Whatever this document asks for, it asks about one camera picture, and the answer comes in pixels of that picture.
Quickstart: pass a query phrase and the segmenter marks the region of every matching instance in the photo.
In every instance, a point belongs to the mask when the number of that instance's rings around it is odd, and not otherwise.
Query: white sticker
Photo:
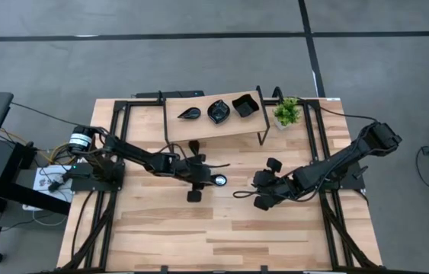
[[[86,142],[92,142],[92,138],[80,133],[73,133],[72,136],[70,136],[70,139],[81,139]]]
[[[86,141],[82,141],[79,139],[70,139],[70,144],[77,144],[77,145],[83,145],[85,147],[87,147],[89,145],[89,143],[87,143]]]

